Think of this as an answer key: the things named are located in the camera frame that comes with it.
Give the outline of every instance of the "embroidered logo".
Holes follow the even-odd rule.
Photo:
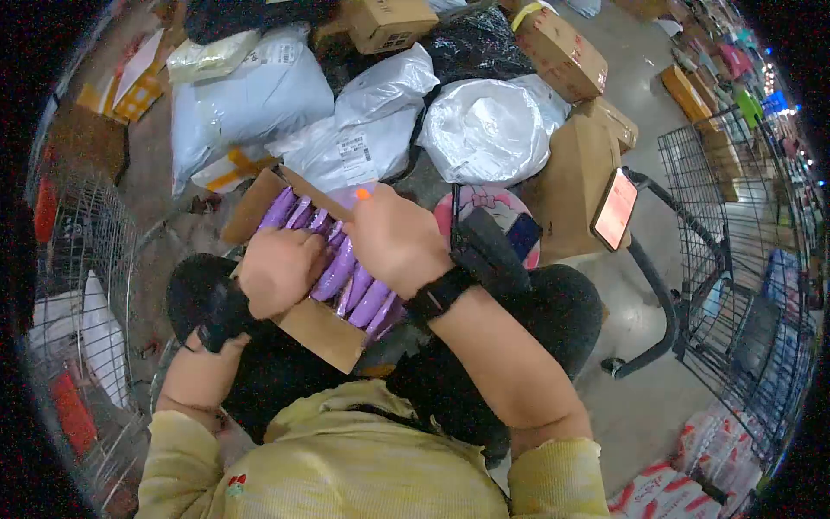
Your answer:
[[[244,490],[242,486],[245,484],[245,480],[245,474],[242,474],[241,476],[232,477],[231,480],[227,482],[227,495],[230,497],[234,497],[241,494]]]

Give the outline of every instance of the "floor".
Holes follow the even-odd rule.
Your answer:
[[[70,93],[85,78],[95,77],[114,65],[118,52],[113,49],[123,48],[147,24],[152,27],[152,15],[146,5],[130,2],[128,12],[107,29],[94,52],[81,64]],[[637,147],[623,156],[623,163],[666,185],[657,137],[687,124],[680,107],[657,77],[672,63],[668,36],[656,24],[643,24],[610,2],[603,2],[602,11],[592,19],[580,16],[564,2],[554,5],[604,55],[609,64],[606,97],[639,126]],[[138,123],[129,127],[131,164],[118,190],[139,233],[150,230],[182,203],[170,198],[170,110],[170,99],[163,96]],[[417,187],[413,184],[438,180],[429,164],[419,164],[417,169],[422,172],[398,186],[400,189],[409,190]],[[431,207],[448,190],[448,186],[436,184],[434,189],[424,190],[429,195],[421,203]],[[189,200],[197,193],[203,191],[190,185],[181,200]],[[164,288],[169,273],[190,252],[222,254],[228,249],[219,242],[218,229],[236,199],[237,194],[226,197],[218,213],[175,218],[170,227],[179,240],[161,232],[138,255],[133,285],[138,288],[131,307],[140,319],[130,331],[133,345],[153,338],[163,345],[171,336],[164,316]],[[680,243],[672,211],[646,193],[637,202],[632,218],[632,233],[659,273],[668,286],[678,286],[682,276]],[[661,339],[666,320],[657,298],[626,252],[571,264],[591,278],[609,309],[593,356],[576,387],[591,414],[595,437],[603,447],[603,476],[607,493],[612,495],[641,468],[671,454],[684,421],[707,407],[712,397],[670,355],[623,380],[615,381],[604,374],[599,368],[600,360],[609,356],[631,359],[642,353]],[[156,356],[144,363],[140,376],[150,377],[158,362]],[[494,472],[497,481],[504,483],[507,468],[505,463]]]

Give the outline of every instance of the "cart wheel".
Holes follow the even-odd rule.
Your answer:
[[[616,378],[617,372],[624,365],[625,360],[620,359],[619,357],[610,357],[599,363],[599,366],[603,369],[603,371],[611,375],[613,378]]]

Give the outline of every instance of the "shopping cart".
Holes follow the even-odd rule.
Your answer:
[[[671,193],[628,170],[677,215],[683,281],[669,291],[632,237],[628,249],[666,313],[663,339],[602,362],[615,379],[672,351],[732,411],[766,468],[783,452],[812,378],[815,320],[803,272],[807,233],[793,171],[769,122],[722,112],[658,140]],[[782,225],[785,212],[791,225]]]
[[[64,467],[102,517],[129,517],[149,446],[130,332],[140,236],[110,179],[58,174],[51,154],[29,178],[35,209],[33,327],[22,340],[37,409]]]

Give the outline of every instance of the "yellow sleeve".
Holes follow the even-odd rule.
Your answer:
[[[202,517],[222,479],[219,442],[178,411],[159,411],[139,485],[137,519]]]
[[[599,445],[551,440],[519,456],[507,473],[513,517],[608,517]]]

